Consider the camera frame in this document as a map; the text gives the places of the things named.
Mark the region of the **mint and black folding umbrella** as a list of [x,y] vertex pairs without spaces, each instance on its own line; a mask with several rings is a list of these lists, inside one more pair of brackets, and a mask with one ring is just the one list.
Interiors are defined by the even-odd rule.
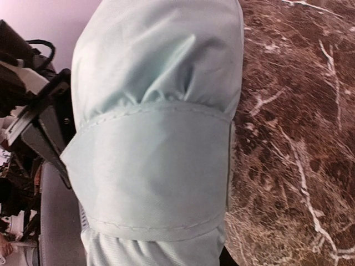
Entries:
[[238,1],[100,3],[61,154],[87,265],[219,265],[243,55]]

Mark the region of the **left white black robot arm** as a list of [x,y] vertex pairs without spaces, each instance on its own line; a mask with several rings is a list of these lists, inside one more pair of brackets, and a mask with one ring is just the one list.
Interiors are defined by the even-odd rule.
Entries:
[[58,171],[66,188],[71,184],[60,155],[75,135],[70,70],[57,73],[55,46],[24,40],[1,21],[1,116],[14,121],[5,130],[9,148],[40,156]]

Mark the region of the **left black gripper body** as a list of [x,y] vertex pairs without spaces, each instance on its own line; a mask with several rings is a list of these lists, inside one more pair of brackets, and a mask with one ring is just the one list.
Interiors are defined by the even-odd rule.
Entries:
[[6,130],[13,152],[50,162],[67,189],[72,187],[60,155],[76,133],[70,81],[71,71],[63,69]]

